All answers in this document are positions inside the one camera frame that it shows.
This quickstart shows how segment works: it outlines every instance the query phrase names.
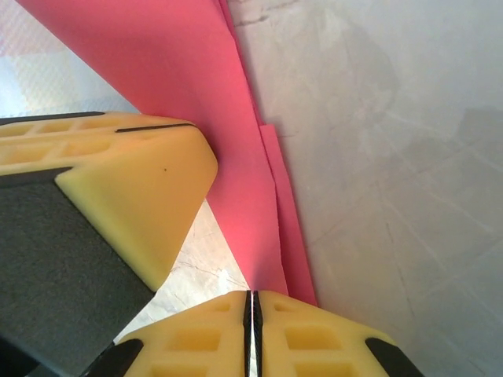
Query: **gray surface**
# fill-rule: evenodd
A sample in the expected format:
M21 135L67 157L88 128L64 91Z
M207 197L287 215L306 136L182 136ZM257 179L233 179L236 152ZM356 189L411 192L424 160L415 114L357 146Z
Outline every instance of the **gray surface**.
M153 293L51 181L0 187L0 333L79 375Z
M503 375L503 2L229 3L321 306Z

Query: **pink paper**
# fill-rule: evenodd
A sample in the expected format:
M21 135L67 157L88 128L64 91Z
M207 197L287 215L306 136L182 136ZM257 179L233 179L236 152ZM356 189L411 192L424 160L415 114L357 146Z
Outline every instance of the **pink paper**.
M315 303L281 150L259 128L225 2L19 3L138 110L202 129L219 163L207 199L251 289Z

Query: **scratched surface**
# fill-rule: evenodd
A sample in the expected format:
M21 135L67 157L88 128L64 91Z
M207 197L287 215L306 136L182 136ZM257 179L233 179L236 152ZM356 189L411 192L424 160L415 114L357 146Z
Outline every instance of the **scratched surface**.
M428 376L500 376L501 2L230 5L321 305Z

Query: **plastic tool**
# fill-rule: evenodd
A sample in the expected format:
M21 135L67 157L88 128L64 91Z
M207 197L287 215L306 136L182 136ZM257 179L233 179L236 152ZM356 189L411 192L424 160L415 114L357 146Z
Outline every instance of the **plastic tool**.
M88 376L248 377L252 335L258 376L422 376L384 333L270 291L231 292L136 330Z
M82 372L166 280L216 172L179 119L0 119L0 343Z

